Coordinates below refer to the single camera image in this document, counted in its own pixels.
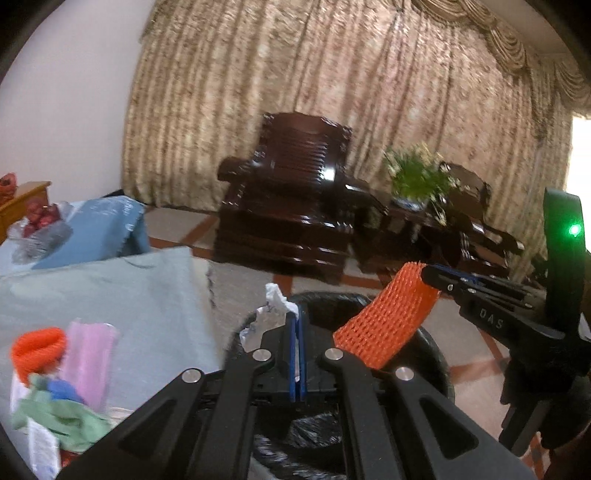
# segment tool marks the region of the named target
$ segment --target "crumpled paper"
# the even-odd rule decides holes
[[[240,342],[245,352],[261,347],[263,333],[285,325],[287,312],[293,312],[298,318],[297,305],[287,301],[276,283],[265,285],[265,298],[267,304],[256,309],[256,320],[240,332]]]

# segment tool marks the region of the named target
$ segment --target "dark wooden chair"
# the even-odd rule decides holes
[[[442,163],[441,168],[457,178],[462,186],[447,196],[446,233],[430,239],[438,244],[437,253],[450,266],[460,270],[509,276],[509,254],[521,255],[524,246],[511,234],[485,222],[491,198],[490,185],[460,165]]]
[[[249,160],[225,159],[230,186],[219,211],[215,261],[299,265],[340,281],[354,210],[368,185],[345,173],[351,129],[302,113],[266,113]]]

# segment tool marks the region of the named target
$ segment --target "curtain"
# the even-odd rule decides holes
[[[489,182],[487,220],[526,245],[522,276],[544,245],[543,189],[564,184],[570,109],[588,91],[576,66],[527,53],[486,12],[473,0],[160,1],[128,110],[125,191],[215,210],[217,167],[252,154],[263,112],[322,115],[353,128],[348,169],[375,187],[387,183],[384,147],[419,141]]]

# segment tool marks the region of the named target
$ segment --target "green plant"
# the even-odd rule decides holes
[[[384,162],[391,178],[392,195],[417,202],[436,201],[456,186],[456,179],[439,168],[443,157],[423,142],[410,148],[388,147]]]

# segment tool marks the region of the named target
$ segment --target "blue cloth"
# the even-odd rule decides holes
[[[47,381],[47,391],[51,394],[52,400],[72,400],[78,403],[84,403],[82,397],[78,395],[74,385],[58,378]]]
[[[144,205],[126,196],[89,200],[68,224],[71,237],[33,270],[56,268],[151,251]]]

